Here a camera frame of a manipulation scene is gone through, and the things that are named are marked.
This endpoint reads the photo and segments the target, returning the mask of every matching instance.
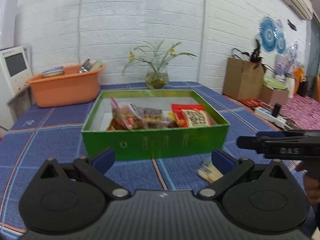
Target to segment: green lid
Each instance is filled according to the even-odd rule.
[[[287,89],[287,87],[282,82],[272,77],[264,77],[263,85],[269,88],[276,88],[281,90]]]

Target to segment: blue paper decoration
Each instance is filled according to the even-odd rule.
[[[286,48],[286,40],[282,32],[278,33],[277,52],[279,54],[284,53]]]
[[[278,31],[282,31],[283,30],[283,24],[281,20],[276,20],[276,28]]]
[[[273,19],[263,18],[260,23],[260,38],[265,51],[272,52],[277,45],[277,29]]]

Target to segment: paper bag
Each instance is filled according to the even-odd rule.
[[[264,70],[261,65],[236,58],[228,58],[222,93],[233,99],[259,99]]]

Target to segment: orange plastic basin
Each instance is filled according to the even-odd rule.
[[[63,76],[42,78],[38,74],[26,81],[30,84],[40,107],[55,107],[86,103],[100,92],[99,73],[105,65],[86,73],[78,73],[80,65],[64,67]]]

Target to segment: glass vase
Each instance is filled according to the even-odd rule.
[[[169,82],[168,64],[149,64],[146,84],[151,89],[163,89]]]

